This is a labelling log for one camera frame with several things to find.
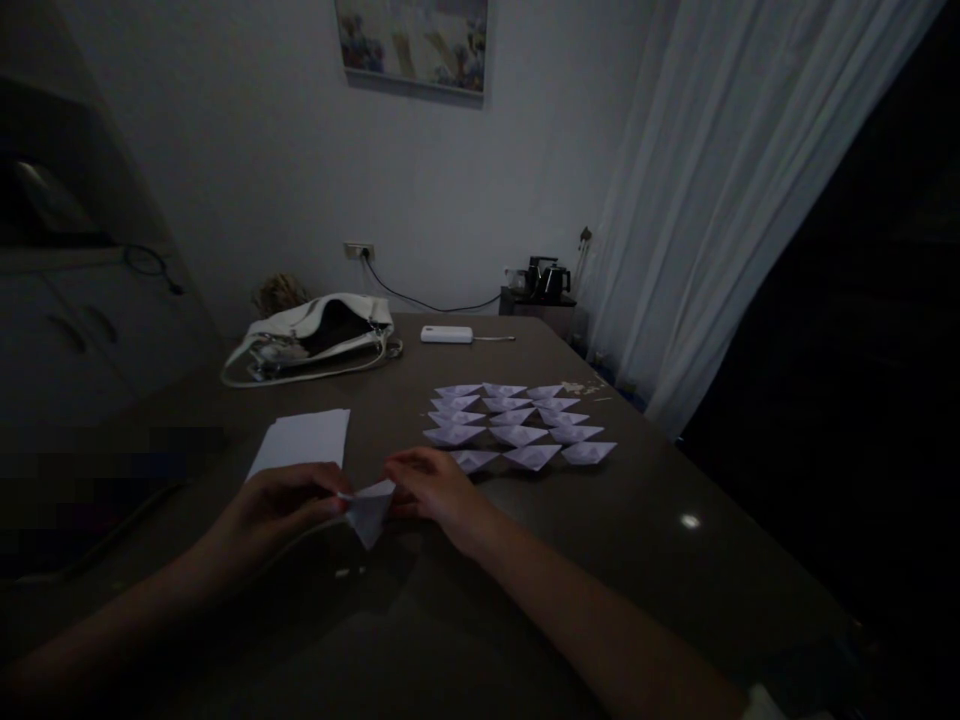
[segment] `white curtain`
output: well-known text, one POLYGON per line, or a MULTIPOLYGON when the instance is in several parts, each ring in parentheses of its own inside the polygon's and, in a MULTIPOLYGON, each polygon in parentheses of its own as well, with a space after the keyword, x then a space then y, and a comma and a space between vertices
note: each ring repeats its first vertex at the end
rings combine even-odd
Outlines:
POLYGON ((578 295, 591 352, 669 437, 942 4, 657 4, 578 295))

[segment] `cabinet handle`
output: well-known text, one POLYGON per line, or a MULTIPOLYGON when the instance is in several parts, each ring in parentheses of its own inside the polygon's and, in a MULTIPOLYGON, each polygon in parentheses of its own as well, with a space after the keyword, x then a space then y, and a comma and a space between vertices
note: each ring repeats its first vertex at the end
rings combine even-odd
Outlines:
POLYGON ((67 339, 70 340, 76 348, 77 354, 83 355, 87 351, 87 341, 83 339, 83 335, 81 335, 73 325, 56 315, 47 315, 47 320, 52 322, 67 336, 67 339))
POLYGON ((83 309, 87 311, 87 314, 90 315, 90 317, 100 323, 100 326, 103 328, 103 332, 106 334, 107 340, 110 341, 110 344, 116 345, 117 341, 120 340, 120 333, 117 332, 117 328, 114 327, 112 322, 110 322, 110 318, 104 315, 93 305, 85 305, 83 309))

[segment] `white power bank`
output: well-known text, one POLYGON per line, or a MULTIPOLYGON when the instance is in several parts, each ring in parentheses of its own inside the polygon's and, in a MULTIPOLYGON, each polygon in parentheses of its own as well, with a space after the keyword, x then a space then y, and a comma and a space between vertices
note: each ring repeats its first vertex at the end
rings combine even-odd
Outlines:
POLYGON ((424 325, 423 330, 420 331, 420 342, 469 345, 473 342, 473 328, 452 327, 450 325, 424 325))

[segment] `power outlet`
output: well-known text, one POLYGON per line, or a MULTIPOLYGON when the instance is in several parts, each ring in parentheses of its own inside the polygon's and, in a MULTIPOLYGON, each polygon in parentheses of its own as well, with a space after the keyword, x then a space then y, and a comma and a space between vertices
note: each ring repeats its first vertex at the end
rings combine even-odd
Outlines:
POLYGON ((344 243, 343 254, 348 260, 360 260, 363 257, 364 249, 369 251, 368 260, 373 260, 376 253, 373 251, 373 245, 362 245, 360 243, 344 243))

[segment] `bag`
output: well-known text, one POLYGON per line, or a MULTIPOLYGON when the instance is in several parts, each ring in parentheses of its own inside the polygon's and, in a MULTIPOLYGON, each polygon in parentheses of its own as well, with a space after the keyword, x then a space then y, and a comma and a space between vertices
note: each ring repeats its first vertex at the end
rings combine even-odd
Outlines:
POLYGON ((390 341, 393 330, 393 318, 385 298, 350 293, 326 295, 253 323, 224 364, 220 380, 228 387, 253 388, 366 370, 403 351, 402 342, 390 341), (376 357, 369 361, 365 358, 355 367, 294 374, 297 369, 313 363, 331 361, 332 365, 338 356, 363 348, 372 348, 376 357), (254 360, 247 366, 253 380, 231 379, 228 377, 230 367, 246 352, 254 360))

